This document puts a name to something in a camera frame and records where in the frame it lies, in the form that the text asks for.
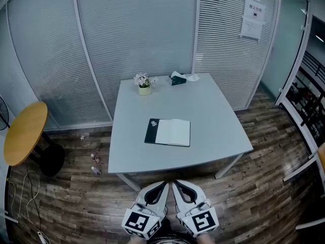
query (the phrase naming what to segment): table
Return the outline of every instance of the table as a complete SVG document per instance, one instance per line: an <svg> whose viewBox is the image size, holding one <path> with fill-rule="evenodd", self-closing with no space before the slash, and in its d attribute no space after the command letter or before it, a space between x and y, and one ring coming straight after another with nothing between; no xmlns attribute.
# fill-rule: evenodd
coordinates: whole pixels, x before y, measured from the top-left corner
<svg viewBox="0 0 325 244"><path fill-rule="evenodd" d="M44 102L36 102L19 113L11 124L5 139L4 157L10 166L17 166L30 157L46 176L54 176L64 163L64 149L55 144L44 132L48 115ZM43 137L49 144L45 150L37 146ZM37 158L31 152L35 150Z"/></svg>
<svg viewBox="0 0 325 244"><path fill-rule="evenodd" d="M234 157L215 174L222 177L252 145L228 101L209 74L200 80L170 86L158 77L152 94L140 96L133 80L120 84L114 114L108 172L134 190L128 173L168 170ZM150 118L191 122L190 147L144 143Z"/></svg>

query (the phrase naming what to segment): white tissue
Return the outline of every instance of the white tissue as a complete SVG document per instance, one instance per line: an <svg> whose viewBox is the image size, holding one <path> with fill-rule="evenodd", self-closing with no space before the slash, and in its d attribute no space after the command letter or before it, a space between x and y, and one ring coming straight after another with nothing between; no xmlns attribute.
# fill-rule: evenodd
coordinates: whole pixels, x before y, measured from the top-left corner
<svg viewBox="0 0 325 244"><path fill-rule="evenodd" d="M186 79L187 81L198 81L200 79L197 74L192 74L192 75L186 77L185 75L179 74L177 71L174 71L172 73L171 78L173 78L174 76Z"/></svg>

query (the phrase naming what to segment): flower pot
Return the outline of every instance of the flower pot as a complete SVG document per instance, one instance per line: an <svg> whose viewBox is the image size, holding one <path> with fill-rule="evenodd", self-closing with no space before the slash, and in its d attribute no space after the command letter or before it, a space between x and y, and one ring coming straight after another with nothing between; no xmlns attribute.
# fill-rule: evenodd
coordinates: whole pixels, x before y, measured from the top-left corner
<svg viewBox="0 0 325 244"><path fill-rule="evenodd" d="M138 87L139 88L139 94L141 96L149 95L151 94L151 87Z"/></svg>

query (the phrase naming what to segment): black cable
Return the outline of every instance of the black cable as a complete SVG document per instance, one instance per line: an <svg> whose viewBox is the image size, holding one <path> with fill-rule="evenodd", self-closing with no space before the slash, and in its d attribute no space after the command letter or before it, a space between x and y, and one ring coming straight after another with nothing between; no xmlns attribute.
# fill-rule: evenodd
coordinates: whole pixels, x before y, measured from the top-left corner
<svg viewBox="0 0 325 244"><path fill-rule="evenodd" d="M33 203L35 204L35 208L36 208L37 214L38 214L39 219L40 219L40 231L42 231L42 219L41 219L39 209L37 208L37 205L36 205L36 202L35 202L35 199L34 199L34 195L33 195L33 183L31 182L31 179L29 178L27 161L25 161L25 163L26 163L26 173L27 173L27 177L28 177L29 182L30 182L30 194L31 194L31 197L32 197L32 199L33 199Z"/></svg>

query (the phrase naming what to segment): wooden floor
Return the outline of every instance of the wooden floor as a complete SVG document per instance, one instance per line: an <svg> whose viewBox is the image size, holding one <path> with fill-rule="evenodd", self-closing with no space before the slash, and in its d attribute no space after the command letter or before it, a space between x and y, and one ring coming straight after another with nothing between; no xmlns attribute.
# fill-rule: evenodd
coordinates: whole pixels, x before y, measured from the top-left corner
<svg viewBox="0 0 325 244"><path fill-rule="evenodd" d="M254 151L243 158L227 174L215 180L213 174L227 160L170 172L138 174L141 186L160 180L182 178L200 186L215 207L220 226L211 232L216 243L297 243L295 231L303 211L318 198L315 167L308 168L294 180L283 177L307 161L308 152L296 127L286 113L273 105L268 96L257 90L250 108L237 113ZM36 204L42 219L42 231L51 243L126 243L128 235L120 227L127 207L137 196L117 176L107 173L110 128L72 130L50 134L66 150L66 161L54 178L43 176L28 161L29 170L41 178ZM92 173L90 154L101 158L102 175ZM26 165L14 167L10 176L21 194ZM33 192L38 181L31 174ZM8 210L14 189L9 186ZM30 183L26 179L22 195L19 224L8 223L12 240L40 243L35 228L27 219L26 204L30 199ZM175 218L175 202L170 190L168 218L175 230L183 231ZM14 203L17 215L19 198ZM39 227L37 211L29 205L31 220Z"/></svg>

